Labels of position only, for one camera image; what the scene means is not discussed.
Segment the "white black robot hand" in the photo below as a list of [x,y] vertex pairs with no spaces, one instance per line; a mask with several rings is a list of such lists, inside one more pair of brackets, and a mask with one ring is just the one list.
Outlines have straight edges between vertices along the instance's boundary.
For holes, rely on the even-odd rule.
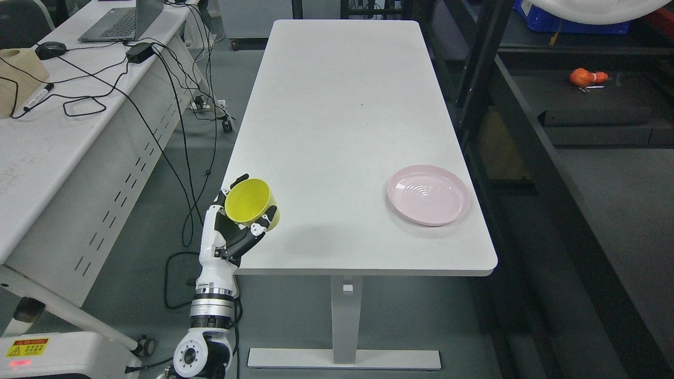
[[[229,186],[234,187],[236,183],[249,178],[248,174],[242,175]],[[234,272],[241,266],[243,255],[279,223],[279,207],[272,206],[253,225],[238,225],[226,218],[225,199],[225,193],[220,190],[205,212],[199,252],[202,271],[195,283],[195,294],[199,290],[237,292]]]

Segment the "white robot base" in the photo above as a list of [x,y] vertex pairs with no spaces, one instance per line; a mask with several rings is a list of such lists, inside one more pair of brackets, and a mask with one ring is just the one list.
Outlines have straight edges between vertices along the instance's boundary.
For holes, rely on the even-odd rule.
[[46,333],[3,337],[2,378],[138,378],[141,360],[96,333]]

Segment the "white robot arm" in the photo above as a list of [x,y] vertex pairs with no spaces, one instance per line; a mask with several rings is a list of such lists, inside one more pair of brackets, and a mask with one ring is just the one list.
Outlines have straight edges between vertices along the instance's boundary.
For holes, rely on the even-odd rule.
[[172,371],[178,378],[224,378],[233,359],[229,335],[234,329],[231,290],[199,290],[190,309],[190,328],[173,353]]

